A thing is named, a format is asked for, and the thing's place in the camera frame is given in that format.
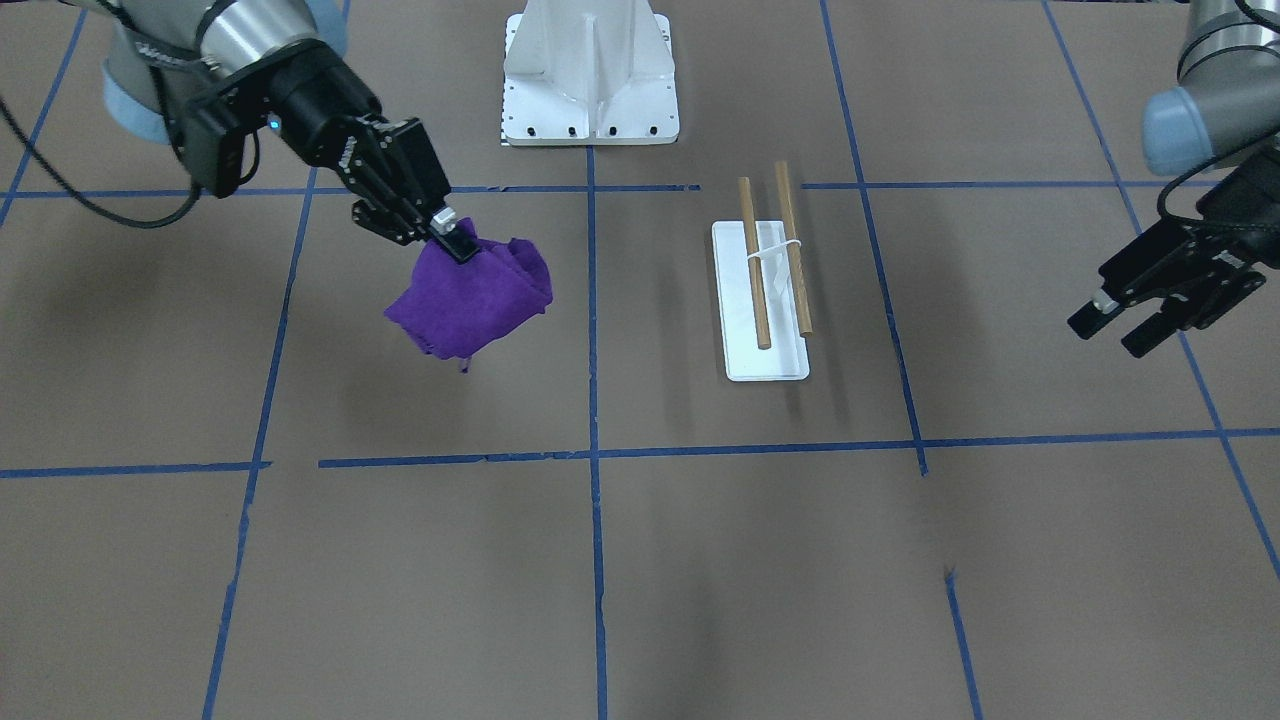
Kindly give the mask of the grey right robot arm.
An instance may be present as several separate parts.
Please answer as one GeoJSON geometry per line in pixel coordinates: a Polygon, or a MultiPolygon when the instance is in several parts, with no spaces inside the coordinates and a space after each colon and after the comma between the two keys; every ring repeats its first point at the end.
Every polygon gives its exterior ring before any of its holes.
{"type": "Polygon", "coordinates": [[[390,120],[347,64],[343,15],[320,1],[111,1],[119,86],[161,117],[191,179],[224,199],[244,183],[244,150],[271,129],[305,164],[355,195],[352,219],[401,246],[479,250],[421,120],[390,120]]]}

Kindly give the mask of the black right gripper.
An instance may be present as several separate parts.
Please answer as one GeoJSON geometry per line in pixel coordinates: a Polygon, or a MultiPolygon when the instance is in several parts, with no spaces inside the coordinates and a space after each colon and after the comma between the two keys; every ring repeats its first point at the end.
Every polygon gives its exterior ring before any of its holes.
{"type": "Polygon", "coordinates": [[[352,222],[401,247],[430,233],[456,263],[480,250],[449,206],[451,182],[419,118],[392,122],[370,87],[324,42],[300,42],[268,83],[279,135],[356,196],[352,222]]]}

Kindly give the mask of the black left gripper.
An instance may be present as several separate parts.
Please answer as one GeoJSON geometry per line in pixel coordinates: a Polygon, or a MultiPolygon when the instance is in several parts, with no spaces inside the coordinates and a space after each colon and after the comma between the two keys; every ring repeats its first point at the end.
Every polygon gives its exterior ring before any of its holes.
{"type": "Polygon", "coordinates": [[[1198,222],[1162,215],[1100,266],[1101,288],[1068,319],[1076,338],[1158,299],[1160,309],[1121,338],[1144,357],[1180,331],[1212,325],[1266,282],[1253,266],[1277,268],[1277,151],[1260,150],[1196,208],[1198,222]]]}

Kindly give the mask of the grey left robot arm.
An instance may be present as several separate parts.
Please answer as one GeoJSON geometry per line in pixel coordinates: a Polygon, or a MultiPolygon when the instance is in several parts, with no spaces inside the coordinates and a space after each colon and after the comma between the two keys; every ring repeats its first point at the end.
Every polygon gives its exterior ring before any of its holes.
{"type": "Polygon", "coordinates": [[[1167,178],[1157,222],[1100,266],[1100,288],[1068,322],[1089,340],[1158,301],[1123,337],[1133,357],[1211,327],[1277,268],[1277,4],[1193,1],[1176,82],[1142,122],[1146,165],[1167,178]]]}

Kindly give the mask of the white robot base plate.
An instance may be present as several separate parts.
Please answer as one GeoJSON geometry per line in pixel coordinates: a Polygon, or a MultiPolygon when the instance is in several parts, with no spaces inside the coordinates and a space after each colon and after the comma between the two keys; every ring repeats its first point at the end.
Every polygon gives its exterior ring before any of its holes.
{"type": "Polygon", "coordinates": [[[504,29],[500,142],[671,145],[681,135],[672,27],[649,1],[529,1],[504,29]]]}

